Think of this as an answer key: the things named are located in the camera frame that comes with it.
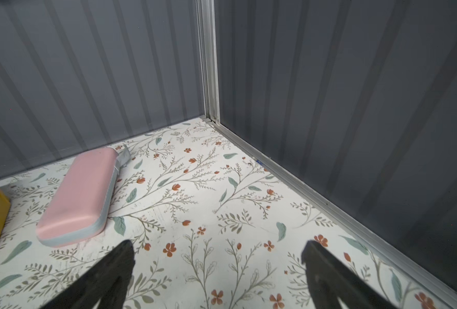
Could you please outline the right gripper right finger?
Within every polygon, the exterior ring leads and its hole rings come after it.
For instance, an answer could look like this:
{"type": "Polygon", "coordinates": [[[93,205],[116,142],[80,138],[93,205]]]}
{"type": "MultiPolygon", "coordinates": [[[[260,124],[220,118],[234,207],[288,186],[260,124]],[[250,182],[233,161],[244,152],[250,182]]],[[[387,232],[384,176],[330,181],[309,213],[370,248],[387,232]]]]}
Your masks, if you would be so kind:
{"type": "Polygon", "coordinates": [[[316,308],[394,308],[318,242],[306,243],[301,261],[316,308]]]}

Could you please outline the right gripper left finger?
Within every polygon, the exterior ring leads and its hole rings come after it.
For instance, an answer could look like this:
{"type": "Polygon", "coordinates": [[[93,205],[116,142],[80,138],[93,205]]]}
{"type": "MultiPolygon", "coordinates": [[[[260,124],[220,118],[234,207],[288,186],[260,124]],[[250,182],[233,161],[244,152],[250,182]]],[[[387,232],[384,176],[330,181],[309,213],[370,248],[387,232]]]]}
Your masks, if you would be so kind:
{"type": "Polygon", "coordinates": [[[135,265],[125,240],[43,308],[123,308],[135,265]]]}

